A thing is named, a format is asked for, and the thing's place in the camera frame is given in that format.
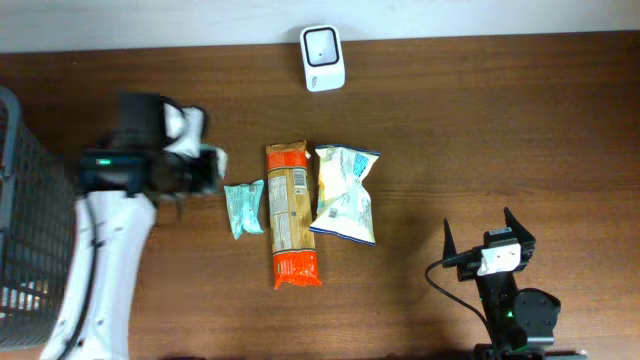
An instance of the blue and white packet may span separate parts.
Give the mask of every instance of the blue and white packet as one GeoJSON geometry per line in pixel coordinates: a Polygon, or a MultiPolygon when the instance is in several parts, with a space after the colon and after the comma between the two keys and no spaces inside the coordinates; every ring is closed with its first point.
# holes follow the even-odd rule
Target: blue and white packet
{"type": "Polygon", "coordinates": [[[263,234],[258,221],[260,197],[264,188],[264,180],[253,184],[225,186],[227,196],[227,211],[233,238],[238,240],[243,231],[249,234],[263,234]]]}
{"type": "Polygon", "coordinates": [[[380,153],[345,145],[318,146],[316,153],[320,157],[318,216],[310,230],[375,245],[371,197],[362,180],[380,153]]]}

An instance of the cable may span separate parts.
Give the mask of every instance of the cable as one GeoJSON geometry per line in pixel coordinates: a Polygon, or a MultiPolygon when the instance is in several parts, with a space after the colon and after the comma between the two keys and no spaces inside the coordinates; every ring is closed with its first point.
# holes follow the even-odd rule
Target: cable
{"type": "Polygon", "coordinates": [[[82,332],[82,327],[84,325],[84,321],[87,318],[87,313],[89,312],[89,304],[91,303],[91,294],[93,293],[93,282],[95,280],[96,268],[97,268],[97,260],[98,260],[98,248],[100,244],[98,244],[98,223],[96,221],[96,215],[93,211],[93,206],[89,200],[89,196],[85,194],[84,196],[85,205],[87,207],[87,213],[89,215],[89,219],[91,220],[91,230],[93,239],[91,240],[91,246],[93,248],[93,257],[91,259],[91,270],[89,271],[89,284],[87,285],[87,292],[84,295],[84,302],[82,304],[82,309],[80,310],[80,317],[78,318],[78,323],[76,324],[76,328],[73,330],[73,334],[71,335],[71,339],[67,341],[67,344],[64,348],[64,351],[58,357],[58,360],[64,360],[71,353],[71,349],[73,349],[78,343],[78,338],[80,337],[80,333],[82,332]]]}
{"type": "MultiPolygon", "coordinates": [[[[458,254],[456,256],[465,256],[465,255],[467,255],[467,253],[468,252],[460,253],[460,254],[458,254]]],[[[467,304],[462,299],[456,297],[455,295],[451,294],[447,290],[441,288],[440,286],[438,286],[438,284],[433,282],[433,280],[431,280],[431,278],[429,278],[429,272],[431,270],[433,270],[434,268],[442,265],[445,261],[453,261],[453,260],[454,260],[454,258],[448,258],[448,259],[441,259],[441,260],[438,260],[438,261],[434,262],[433,264],[429,265],[427,267],[427,269],[424,271],[424,277],[425,277],[425,279],[427,279],[427,282],[429,283],[429,285],[433,286],[436,290],[440,291],[443,295],[445,295],[449,299],[457,302],[458,304],[466,307],[467,309],[471,310],[474,314],[478,315],[480,320],[482,320],[482,324],[484,325],[484,328],[487,330],[487,333],[489,334],[489,339],[491,339],[491,345],[493,347],[493,357],[492,357],[492,359],[497,359],[498,358],[498,349],[495,346],[495,342],[494,342],[493,336],[491,335],[491,331],[489,331],[489,323],[487,322],[487,319],[485,319],[484,315],[482,315],[482,313],[480,311],[478,311],[478,309],[476,309],[475,307],[467,304]]]]}

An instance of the teal packet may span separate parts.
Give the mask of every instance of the teal packet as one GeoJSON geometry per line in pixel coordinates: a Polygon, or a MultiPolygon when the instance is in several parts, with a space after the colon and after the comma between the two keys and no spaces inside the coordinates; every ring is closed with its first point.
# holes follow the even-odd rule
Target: teal packet
{"type": "Polygon", "coordinates": [[[253,184],[224,187],[234,239],[238,240],[243,230],[249,234],[264,233],[258,221],[258,209],[263,188],[264,180],[258,180],[253,184]]]}

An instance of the black crate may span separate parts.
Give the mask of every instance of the black crate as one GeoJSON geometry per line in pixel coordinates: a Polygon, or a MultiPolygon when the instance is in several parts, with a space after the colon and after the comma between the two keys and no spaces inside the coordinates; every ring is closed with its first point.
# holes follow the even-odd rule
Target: black crate
{"type": "Polygon", "coordinates": [[[0,86],[0,350],[47,341],[71,264],[74,192],[0,86]]]}

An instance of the plastic bag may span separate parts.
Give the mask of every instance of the plastic bag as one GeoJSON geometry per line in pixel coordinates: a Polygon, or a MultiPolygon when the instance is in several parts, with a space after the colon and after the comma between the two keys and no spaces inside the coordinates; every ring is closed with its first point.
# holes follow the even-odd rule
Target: plastic bag
{"type": "Polygon", "coordinates": [[[321,285],[311,224],[305,141],[267,146],[275,288],[321,285]]]}
{"type": "Polygon", "coordinates": [[[318,216],[311,231],[375,245],[371,197],[362,180],[380,153],[344,145],[318,146],[316,153],[320,157],[318,216]]]}
{"type": "Polygon", "coordinates": [[[253,184],[224,187],[234,239],[238,240],[243,230],[250,234],[264,233],[258,221],[258,209],[263,187],[264,180],[258,180],[253,184]]]}

